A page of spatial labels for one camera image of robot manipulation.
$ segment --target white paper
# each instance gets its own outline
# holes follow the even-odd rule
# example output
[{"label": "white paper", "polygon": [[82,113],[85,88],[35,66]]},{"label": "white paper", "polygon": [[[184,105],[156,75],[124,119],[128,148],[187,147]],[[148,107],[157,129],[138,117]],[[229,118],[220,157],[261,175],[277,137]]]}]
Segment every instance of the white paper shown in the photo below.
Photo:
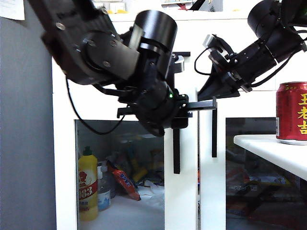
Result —
[{"label": "white paper", "polygon": [[0,0],[0,17],[24,20],[24,0]]}]

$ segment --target red can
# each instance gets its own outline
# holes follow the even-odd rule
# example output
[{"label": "red can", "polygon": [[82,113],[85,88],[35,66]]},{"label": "red can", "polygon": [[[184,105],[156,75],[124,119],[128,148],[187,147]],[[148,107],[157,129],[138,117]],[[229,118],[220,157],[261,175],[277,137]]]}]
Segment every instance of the red can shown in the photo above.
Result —
[{"label": "red can", "polygon": [[282,143],[307,145],[307,82],[281,84],[276,98],[276,137]]}]

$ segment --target red package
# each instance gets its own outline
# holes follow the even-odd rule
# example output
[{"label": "red package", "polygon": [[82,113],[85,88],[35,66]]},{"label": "red package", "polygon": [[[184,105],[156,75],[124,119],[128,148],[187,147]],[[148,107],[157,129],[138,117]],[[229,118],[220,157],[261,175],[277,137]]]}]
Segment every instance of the red package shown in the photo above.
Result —
[{"label": "red package", "polygon": [[115,180],[126,190],[132,199],[136,201],[141,200],[141,197],[136,191],[132,181],[124,171],[116,168],[110,161],[107,162],[107,170],[113,174]]}]

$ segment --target black robotic arm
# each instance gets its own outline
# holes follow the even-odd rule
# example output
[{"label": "black robotic arm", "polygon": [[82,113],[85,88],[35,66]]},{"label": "black robotic arm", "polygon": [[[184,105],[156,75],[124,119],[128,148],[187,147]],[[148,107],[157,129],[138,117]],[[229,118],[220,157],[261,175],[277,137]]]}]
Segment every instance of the black robotic arm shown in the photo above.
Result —
[{"label": "black robotic arm", "polygon": [[[238,89],[252,91],[272,78],[297,52],[307,51],[305,41],[294,26],[307,26],[307,0],[264,0],[248,16],[248,24],[258,40],[240,53],[216,35],[207,36],[204,46],[210,51],[212,72],[198,99],[238,97]],[[257,83],[257,77],[278,63],[285,62],[271,75]]]},{"label": "black robotic arm", "polygon": [[[119,97],[156,136],[184,128],[188,103],[169,82],[176,22],[159,11],[143,11],[125,34],[117,34],[106,10],[90,0],[29,0],[41,21],[43,41],[66,77]],[[115,84],[116,90],[104,86]]]},{"label": "black robotic arm", "polygon": [[[28,0],[41,21],[43,41],[67,79],[91,84],[102,93],[119,97],[128,108],[119,115],[135,114],[156,136],[164,128],[188,126],[189,111],[215,109],[217,98],[239,96],[267,81],[256,78],[279,62],[278,70],[300,50],[305,41],[294,26],[307,26],[307,0],[264,0],[248,16],[258,40],[240,53],[216,35],[204,43],[213,62],[209,79],[198,94],[198,103],[179,95],[174,87],[172,49],[176,22],[159,11],[143,11],[125,34],[117,34],[106,10],[90,0]],[[104,86],[114,84],[116,90]]]}]

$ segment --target red label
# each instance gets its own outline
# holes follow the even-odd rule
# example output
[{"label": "red label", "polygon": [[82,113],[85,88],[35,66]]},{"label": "red label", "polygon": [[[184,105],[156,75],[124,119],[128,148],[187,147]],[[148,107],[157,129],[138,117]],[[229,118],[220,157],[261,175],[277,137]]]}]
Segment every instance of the red label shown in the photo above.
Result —
[{"label": "red label", "polygon": [[93,195],[95,192],[97,192],[97,181],[89,186],[79,188],[79,200],[86,199]]}]

